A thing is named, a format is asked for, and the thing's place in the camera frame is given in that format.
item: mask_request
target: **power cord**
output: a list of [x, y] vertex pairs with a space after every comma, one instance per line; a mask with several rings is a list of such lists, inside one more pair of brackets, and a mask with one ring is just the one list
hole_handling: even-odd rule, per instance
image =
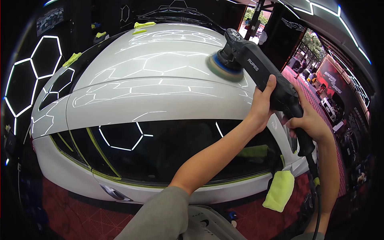
[[320, 217], [321, 217], [320, 179], [319, 179], [319, 172], [317, 171], [317, 165], [313, 161], [312, 154], [309, 154], [305, 157], [307, 159], [308, 167], [310, 169], [310, 173], [311, 173], [312, 178], [313, 178], [313, 182], [314, 182], [315, 190], [316, 190], [316, 195], [318, 198], [317, 221], [316, 221], [316, 227], [314, 229], [313, 238], [312, 238], [312, 240], [316, 240], [317, 233], [319, 231]]

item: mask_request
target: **hand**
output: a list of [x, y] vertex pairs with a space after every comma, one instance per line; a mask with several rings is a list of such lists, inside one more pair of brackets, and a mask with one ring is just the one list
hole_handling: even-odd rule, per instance
[[271, 74], [263, 92], [258, 87], [255, 88], [251, 110], [246, 119], [249, 119], [252, 126], [255, 127], [253, 131], [256, 134], [265, 129], [269, 118], [275, 113], [275, 111], [269, 109], [271, 93], [275, 87], [276, 77]]
[[300, 127], [317, 143], [322, 143], [330, 138], [333, 141], [333, 135], [328, 125], [320, 117], [316, 110], [313, 109], [311, 103], [309, 103], [305, 98], [301, 88], [295, 84], [292, 85], [295, 87], [299, 95], [300, 105], [303, 108], [304, 114], [302, 118], [291, 118], [289, 121], [284, 116], [281, 124], [286, 124], [286, 126], [290, 128], [291, 137], [296, 137], [293, 129]]

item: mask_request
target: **car roof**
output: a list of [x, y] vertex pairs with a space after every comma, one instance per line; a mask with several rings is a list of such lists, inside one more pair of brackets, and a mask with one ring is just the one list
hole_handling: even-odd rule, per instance
[[145, 30], [133, 35], [132, 29], [107, 46], [84, 71], [74, 91], [99, 83], [155, 76], [247, 85], [216, 76], [206, 64], [208, 56], [225, 46], [223, 35], [183, 23], [161, 23]]

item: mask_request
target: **car door handle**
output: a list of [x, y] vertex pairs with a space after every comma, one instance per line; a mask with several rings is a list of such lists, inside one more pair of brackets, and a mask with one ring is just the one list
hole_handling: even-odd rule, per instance
[[127, 196], [125, 196], [121, 192], [113, 189], [112, 187], [104, 185], [102, 183], [99, 183], [99, 185], [109, 196], [113, 197], [114, 199], [119, 200], [119, 201], [133, 202], [132, 199], [128, 198]]

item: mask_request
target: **white car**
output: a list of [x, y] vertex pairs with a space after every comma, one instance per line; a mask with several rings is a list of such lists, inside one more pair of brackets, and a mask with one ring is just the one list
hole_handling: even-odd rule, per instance
[[[211, 72], [206, 59], [223, 35], [192, 24], [162, 23], [110, 37], [68, 67], [38, 95], [31, 136], [43, 175], [74, 193], [145, 203], [190, 157], [222, 138], [248, 114], [255, 83]], [[191, 204], [244, 198], [267, 189], [270, 169], [308, 170], [280, 113]], [[316, 150], [312, 153], [316, 161]]]
[[336, 112], [334, 107], [330, 104], [329, 100], [331, 99], [325, 97], [321, 100], [321, 105], [323, 108], [325, 108], [326, 112], [328, 113], [329, 118], [332, 120], [332, 122], [336, 121]]

